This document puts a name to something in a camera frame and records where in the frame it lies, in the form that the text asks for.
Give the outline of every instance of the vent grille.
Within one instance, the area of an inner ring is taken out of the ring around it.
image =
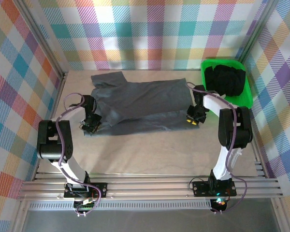
[[[209,209],[210,200],[169,200],[169,201],[114,201],[100,202],[97,210],[171,210],[171,209]],[[29,210],[70,210],[73,202],[32,202]]]

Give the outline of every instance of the black mounting plate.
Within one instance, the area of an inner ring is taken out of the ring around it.
[[[210,192],[209,191],[209,184],[207,182],[203,181],[194,181],[192,182],[192,190],[193,195],[195,197],[213,197],[213,196],[219,196],[219,197],[228,197],[228,192],[224,189],[221,191],[215,191]],[[231,188],[229,188],[230,197],[236,196],[236,189],[234,182],[232,182]]]
[[[90,183],[93,186],[96,186],[97,188],[100,189],[101,191],[101,198],[105,198],[106,197],[106,193],[107,193],[107,183]],[[68,189],[65,189],[64,194],[63,194],[63,198],[74,198],[74,199],[85,199],[85,198],[90,198],[92,197],[92,191],[90,192],[79,192],[79,194],[81,196],[79,196],[77,194],[77,191],[69,191]],[[98,197],[98,193],[96,191],[93,191],[93,197],[96,198]]]

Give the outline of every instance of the green plastic tray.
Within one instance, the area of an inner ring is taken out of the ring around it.
[[[242,63],[236,61],[236,60],[231,60],[231,59],[206,59],[201,64],[202,82],[203,82],[203,85],[204,85],[205,89],[206,89],[205,75],[204,75],[205,69],[208,68],[208,67],[215,68],[219,64],[226,65],[226,66],[229,66],[229,67],[233,67],[233,68],[236,68],[236,69],[241,69],[241,70],[246,71],[244,65]],[[251,106],[253,104],[253,99],[252,99],[252,95],[251,95],[251,91],[250,91],[247,75],[246,75],[246,79],[245,79],[244,89],[243,89],[243,92],[241,93],[241,95],[240,96],[233,96],[233,97],[226,96],[225,100],[227,100],[228,102],[231,102],[234,105],[246,106],[249,109],[251,108]]]

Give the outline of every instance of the plaid fabric backdrop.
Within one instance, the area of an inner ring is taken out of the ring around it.
[[[0,232],[36,162],[37,128],[59,80],[12,0],[0,0]]]
[[[267,0],[39,0],[39,9],[26,2],[69,69],[186,70],[239,56]]]
[[[271,177],[290,211],[290,0],[281,0],[246,62],[254,129]]]

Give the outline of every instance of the white table surface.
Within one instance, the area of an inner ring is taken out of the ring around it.
[[[90,77],[113,71],[70,71],[60,98],[56,116],[64,111],[62,100],[72,92],[91,94],[94,86]],[[129,82],[186,78],[201,84],[200,71],[123,71]],[[79,102],[71,97],[67,105]],[[89,173],[104,174],[189,174],[209,175],[219,152],[218,117],[207,115],[197,130],[155,132],[121,136],[85,137],[72,128],[73,155]],[[234,174],[256,176],[252,146],[248,145],[237,160]],[[57,172],[48,161],[42,160],[39,172]]]

